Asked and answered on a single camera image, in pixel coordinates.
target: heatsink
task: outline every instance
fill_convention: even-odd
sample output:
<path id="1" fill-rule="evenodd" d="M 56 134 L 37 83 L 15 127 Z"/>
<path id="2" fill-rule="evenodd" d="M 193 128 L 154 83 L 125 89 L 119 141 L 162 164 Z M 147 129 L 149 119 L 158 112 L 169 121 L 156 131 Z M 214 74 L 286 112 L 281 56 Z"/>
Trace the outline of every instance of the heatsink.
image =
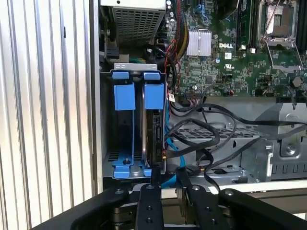
<path id="1" fill-rule="evenodd" d="M 112 12 L 117 27 L 117 44 L 151 43 L 165 14 L 165 0 L 101 0 Z"/>
<path id="2" fill-rule="evenodd" d="M 211 55 L 212 33 L 209 30 L 189 31 L 187 56 L 209 57 Z"/>

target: dell logo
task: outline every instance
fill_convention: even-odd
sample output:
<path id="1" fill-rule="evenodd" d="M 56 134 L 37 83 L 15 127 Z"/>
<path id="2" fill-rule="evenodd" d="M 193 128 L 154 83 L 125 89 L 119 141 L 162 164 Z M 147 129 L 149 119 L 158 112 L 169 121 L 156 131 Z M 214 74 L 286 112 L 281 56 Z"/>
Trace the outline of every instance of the dell logo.
<path id="1" fill-rule="evenodd" d="M 220 43 L 220 48 L 233 49 L 233 46 L 230 43 Z"/>

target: screw hole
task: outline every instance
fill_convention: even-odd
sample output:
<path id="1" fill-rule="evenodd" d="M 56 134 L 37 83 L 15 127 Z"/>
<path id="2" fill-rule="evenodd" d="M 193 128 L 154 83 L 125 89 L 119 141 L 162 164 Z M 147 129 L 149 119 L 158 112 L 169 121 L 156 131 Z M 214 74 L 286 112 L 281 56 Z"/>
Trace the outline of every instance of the screw hole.
<path id="1" fill-rule="evenodd" d="M 153 222 L 153 220 L 149 217 L 149 218 L 147 218 L 147 220 L 146 220 L 146 223 L 147 224 L 151 224 Z"/>

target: yellow cable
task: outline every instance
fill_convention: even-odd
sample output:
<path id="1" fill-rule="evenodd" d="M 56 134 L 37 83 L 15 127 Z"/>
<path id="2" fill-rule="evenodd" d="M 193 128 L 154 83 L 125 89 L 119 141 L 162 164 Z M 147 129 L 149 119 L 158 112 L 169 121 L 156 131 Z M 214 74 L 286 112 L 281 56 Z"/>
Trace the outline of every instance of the yellow cable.
<path id="1" fill-rule="evenodd" d="M 183 52 L 184 52 L 184 47 L 187 45 L 187 42 L 188 42 L 188 24 L 185 23 L 185 34 L 184 34 L 184 39 L 183 39 L 183 44 L 182 44 L 182 47 L 181 49 L 179 50 L 178 54 L 177 54 L 177 57 L 181 57 L 183 56 Z"/>

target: metal frame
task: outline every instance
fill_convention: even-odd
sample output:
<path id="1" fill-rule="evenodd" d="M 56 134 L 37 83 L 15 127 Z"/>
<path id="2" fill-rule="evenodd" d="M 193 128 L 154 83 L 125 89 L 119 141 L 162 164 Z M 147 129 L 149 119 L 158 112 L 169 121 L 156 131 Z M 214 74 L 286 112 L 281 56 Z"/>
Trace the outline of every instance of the metal frame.
<path id="1" fill-rule="evenodd" d="M 1 1 L 0 230 L 94 194 L 89 24 L 89 1 Z"/>

